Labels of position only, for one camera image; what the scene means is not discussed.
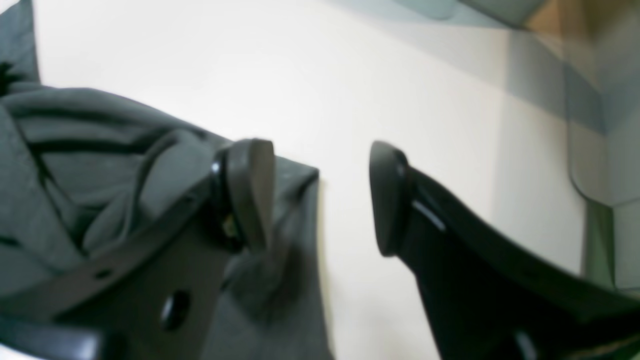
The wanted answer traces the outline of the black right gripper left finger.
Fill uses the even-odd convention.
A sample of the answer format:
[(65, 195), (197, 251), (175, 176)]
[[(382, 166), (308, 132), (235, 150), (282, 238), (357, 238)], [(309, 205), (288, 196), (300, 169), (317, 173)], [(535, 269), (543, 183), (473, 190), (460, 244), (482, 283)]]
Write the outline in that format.
[(1, 344), (41, 360), (197, 360), (233, 253), (271, 243), (274, 144), (215, 154), (206, 177), (131, 240), (1, 299)]

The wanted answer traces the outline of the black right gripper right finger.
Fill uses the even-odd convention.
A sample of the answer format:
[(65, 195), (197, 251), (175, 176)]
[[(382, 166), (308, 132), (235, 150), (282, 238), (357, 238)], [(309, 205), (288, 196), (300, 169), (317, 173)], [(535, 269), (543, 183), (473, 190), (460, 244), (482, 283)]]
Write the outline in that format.
[(369, 155), (375, 239), (414, 275), (442, 360), (630, 360), (639, 301), (512, 242), (405, 153)]

